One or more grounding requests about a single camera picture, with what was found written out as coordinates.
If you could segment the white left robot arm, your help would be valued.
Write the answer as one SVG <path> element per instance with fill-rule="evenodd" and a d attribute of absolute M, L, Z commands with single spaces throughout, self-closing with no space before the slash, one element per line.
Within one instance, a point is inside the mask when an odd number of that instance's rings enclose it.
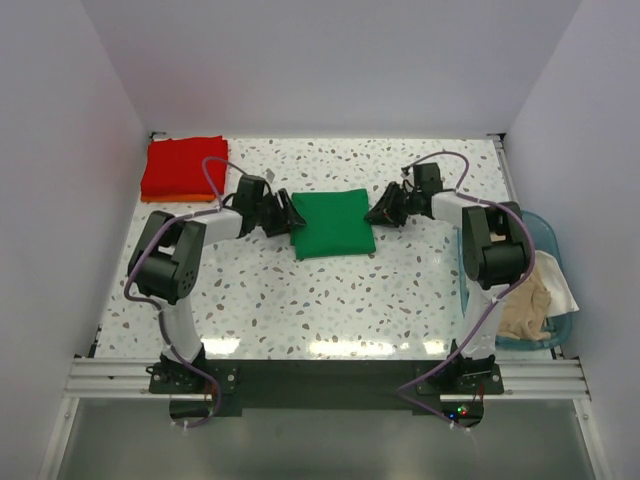
<path fill-rule="evenodd" d="M 157 311 L 161 360 L 175 364 L 171 378 L 183 391 L 196 392 L 207 380 L 204 345 L 191 309 L 203 250 L 243 238 L 257 227 L 274 237 L 306 225 L 286 190 L 273 191 L 266 179 L 247 174 L 216 207 L 149 215 L 128 263 L 124 296 Z"/>

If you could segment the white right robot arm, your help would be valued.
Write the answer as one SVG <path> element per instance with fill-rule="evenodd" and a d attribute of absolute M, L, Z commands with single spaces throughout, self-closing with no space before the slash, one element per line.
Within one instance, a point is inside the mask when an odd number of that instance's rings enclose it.
<path fill-rule="evenodd" d="M 506 299 L 533 271 L 535 245 L 515 202 L 496 203 L 446 188 L 436 163 L 403 169 L 410 180 L 391 182 L 365 215 L 371 225 L 399 228 L 412 215 L 455 227 L 462 239 L 468 300 L 462 336 L 442 365 L 448 386 L 469 392 L 481 380 L 478 365 L 495 360 Z"/>

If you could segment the green t shirt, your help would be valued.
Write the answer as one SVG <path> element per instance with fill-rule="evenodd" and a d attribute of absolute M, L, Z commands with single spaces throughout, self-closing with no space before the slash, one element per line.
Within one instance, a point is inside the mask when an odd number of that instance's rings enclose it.
<path fill-rule="evenodd" d="M 306 221 L 291 233 L 297 260 L 366 255 L 376 251 L 366 189 L 294 193 L 292 203 Z"/>

